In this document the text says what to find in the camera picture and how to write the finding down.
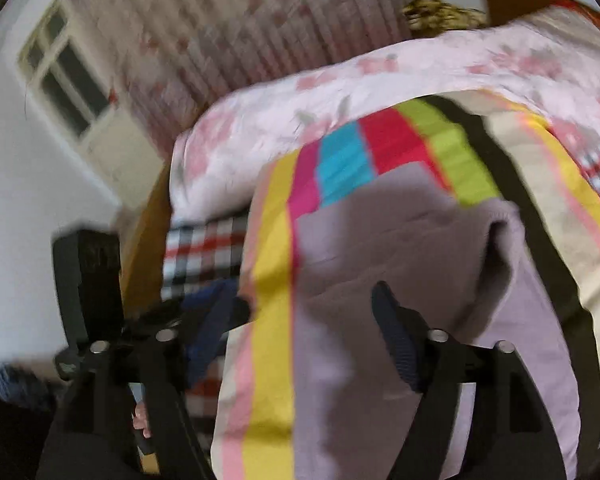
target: curtain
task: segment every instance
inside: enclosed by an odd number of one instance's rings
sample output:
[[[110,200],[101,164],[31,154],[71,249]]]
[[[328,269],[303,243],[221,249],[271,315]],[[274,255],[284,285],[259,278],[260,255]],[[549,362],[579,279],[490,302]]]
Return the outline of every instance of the curtain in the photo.
[[[409,0],[70,0],[158,150],[227,93],[410,37]]]

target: blue stripe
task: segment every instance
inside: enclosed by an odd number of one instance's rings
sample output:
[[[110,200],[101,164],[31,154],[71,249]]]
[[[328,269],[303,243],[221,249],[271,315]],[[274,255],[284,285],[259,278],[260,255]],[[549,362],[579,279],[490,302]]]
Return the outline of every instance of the blue stripe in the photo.
[[[375,176],[357,122],[345,124],[320,142],[317,180],[322,206],[346,197]]]

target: yellow stripe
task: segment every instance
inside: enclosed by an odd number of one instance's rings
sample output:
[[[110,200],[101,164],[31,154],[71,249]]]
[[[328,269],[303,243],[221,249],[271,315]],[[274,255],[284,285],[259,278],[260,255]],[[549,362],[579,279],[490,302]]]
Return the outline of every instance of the yellow stripe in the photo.
[[[528,119],[528,124],[554,156],[564,185],[589,214],[600,231],[600,197],[598,194],[581,176],[576,163],[560,142],[544,127],[545,121],[539,121],[537,116],[533,115]]]
[[[491,173],[469,145],[464,128],[437,108],[412,99],[395,105],[416,129],[438,169],[462,205],[475,205],[500,196]]]
[[[256,313],[252,333],[254,391],[242,446],[246,480],[292,480],[292,230],[286,202],[299,150],[280,159],[270,176],[253,267]]]

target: silver bolt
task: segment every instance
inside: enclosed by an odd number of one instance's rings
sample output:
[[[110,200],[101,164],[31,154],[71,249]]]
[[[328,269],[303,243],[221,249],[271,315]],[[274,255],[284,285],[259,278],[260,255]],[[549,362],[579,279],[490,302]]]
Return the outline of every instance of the silver bolt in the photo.
[[[107,343],[106,341],[96,341],[91,343],[89,350],[91,350],[91,352],[93,352],[94,354],[102,354],[104,351],[107,350],[107,348],[109,348],[109,343]]]
[[[429,337],[429,339],[435,341],[436,343],[445,343],[449,339],[449,334],[446,333],[444,330],[434,329],[429,330],[427,337]]]
[[[175,339],[178,333],[172,328],[163,328],[155,335],[155,338],[161,343],[166,343],[167,341],[171,341]]]
[[[498,341],[496,343],[496,348],[500,350],[503,354],[513,354],[516,351],[516,347],[513,346],[513,343],[509,341]]]

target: floral blanket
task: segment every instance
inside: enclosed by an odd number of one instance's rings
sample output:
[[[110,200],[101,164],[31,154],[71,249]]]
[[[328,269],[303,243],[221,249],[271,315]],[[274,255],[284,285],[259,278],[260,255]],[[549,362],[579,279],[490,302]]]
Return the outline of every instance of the floral blanket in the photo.
[[[548,119],[600,193],[600,29],[576,10],[551,7],[234,92],[176,142],[174,216],[203,222],[235,210],[277,156],[396,103],[465,89],[489,89]]]

